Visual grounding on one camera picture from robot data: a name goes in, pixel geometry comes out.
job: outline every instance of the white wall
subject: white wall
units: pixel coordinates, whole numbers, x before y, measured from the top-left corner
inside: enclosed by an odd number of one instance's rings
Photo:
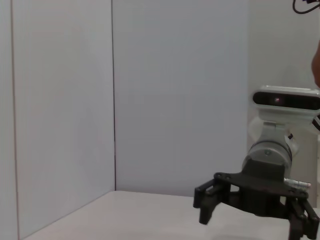
[[[247,0],[114,0],[118,190],[193,195],[247,149]]]
[[[24,238],[115,187],[111,1],[14,0],[13,21]]]
[[[297,1],[297,8],[310,6]],[[316,88],[311,61],[319,42],[319,11],[298,15],[291,0],[250,0],[249,2],[248,90],[261,85]],[[248,121],[256,115],[249,109]],[[310,201],[317,195],[317,136],[303,129],[293,132],[300,143],[291,177],[311,182]],[[253,142],[248,139],[248,146]]]
[[[0,0],[0,239],[17,240],[10,0]]]

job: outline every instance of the black bracket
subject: black bracket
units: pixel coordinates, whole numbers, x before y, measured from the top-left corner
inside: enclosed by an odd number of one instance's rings
[[[207,225],[216,206],[224,203],[259,217],[289,220],[289,240],[304,235],[316,240],[320,219],[307,200],[308,193],[286,185],[283,175],[281,166],[251,159],[240,173],[216,173],[194,191],[193,207],[200,209],[199,222]],[[239,191],[231,192],[231,185]],[[280,197],[286,197],[285,204]]]

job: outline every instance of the metal connector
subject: metal connector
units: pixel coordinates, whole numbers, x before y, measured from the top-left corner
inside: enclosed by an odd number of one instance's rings
[[[309,183],[309,182],[296,181],[296,180],[288,179],[288,178],[284,179],[284,183],[292,188],[299,189],[299,190],[302,190],[305,192],[311,188],[311,183]]]

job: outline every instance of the person's arm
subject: person's arm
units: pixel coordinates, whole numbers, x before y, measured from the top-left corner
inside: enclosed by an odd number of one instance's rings
[[[318,44],[318,49],[312,60],[312,72],[314,76],[314,82],[320,88],[320,41]]]

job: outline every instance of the tabletop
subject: tabletop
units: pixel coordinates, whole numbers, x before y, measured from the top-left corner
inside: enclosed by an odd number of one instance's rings
[[[192,197],[113,191],[25,240],[288,239],[287,220],[257,217],[220,204],[205,226],[192,206]]]

